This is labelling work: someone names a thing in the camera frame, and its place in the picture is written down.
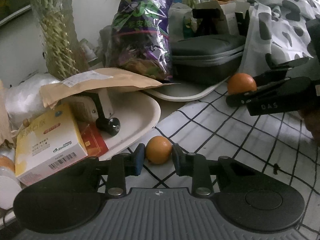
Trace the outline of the right human hand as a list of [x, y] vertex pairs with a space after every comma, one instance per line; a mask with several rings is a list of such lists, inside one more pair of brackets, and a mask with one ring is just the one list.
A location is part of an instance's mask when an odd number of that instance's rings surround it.
[[298, 111], [304, 120], [306, 129], [312, 134], [314, 141], [319, 145], [319, 110]]

